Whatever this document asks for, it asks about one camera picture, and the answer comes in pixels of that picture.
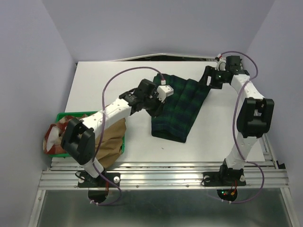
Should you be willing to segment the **dark green plaid skirt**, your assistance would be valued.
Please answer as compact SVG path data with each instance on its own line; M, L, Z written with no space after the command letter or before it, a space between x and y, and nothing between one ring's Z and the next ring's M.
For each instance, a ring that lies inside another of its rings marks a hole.
M193 79L163 76L174 94L165 99L161 115L151 119L151 135L185 143L210 88Z

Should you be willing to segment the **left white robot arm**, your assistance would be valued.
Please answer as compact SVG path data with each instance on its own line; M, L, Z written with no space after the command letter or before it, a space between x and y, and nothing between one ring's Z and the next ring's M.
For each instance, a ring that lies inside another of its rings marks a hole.
M159 116L166 99L173 93L173 88L165 82L156 85L143 79L138 87L124 92L102 110L80 120L69 120L61 147L89 174L89 181L94 186L101 186L105 174L96 158L96 139L102 139L104 131L119 120L141 110L151 117Z

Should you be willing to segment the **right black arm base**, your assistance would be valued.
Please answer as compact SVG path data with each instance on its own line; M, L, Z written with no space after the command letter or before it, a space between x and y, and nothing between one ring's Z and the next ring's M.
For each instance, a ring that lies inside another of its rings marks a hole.
M203 172L203 182L206 187L231 187L246 186L246 181L241 181L241 175L221 174L219 172Z

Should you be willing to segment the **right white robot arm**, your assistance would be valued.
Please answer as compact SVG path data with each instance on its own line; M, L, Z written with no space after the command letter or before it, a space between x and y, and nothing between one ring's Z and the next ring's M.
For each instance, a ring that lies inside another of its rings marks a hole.
M206 187L245 186L244 165L254 144L270 129L275 103L265 98L252 83L253 77L242 66L238 52L215 58L215 67L207 66L200 84L222 89L229 84L237 92L232 117L234 145L217 172L204 172L201 184Z

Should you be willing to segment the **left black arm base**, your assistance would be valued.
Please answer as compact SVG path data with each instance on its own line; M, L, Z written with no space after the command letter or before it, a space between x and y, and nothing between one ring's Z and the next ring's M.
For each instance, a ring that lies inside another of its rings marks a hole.
M85 171L77 171L75 173L75 176L78 178L78 187L79 188L115 188L112 184L108 183L106 180L104 180L101 176L98 176L97 178L93 178ZM105 177L114 182L115 178L120 178L120 173L118 172L106 172ZM115 183L117 186L120 186L120 180L118 180L117 183Z

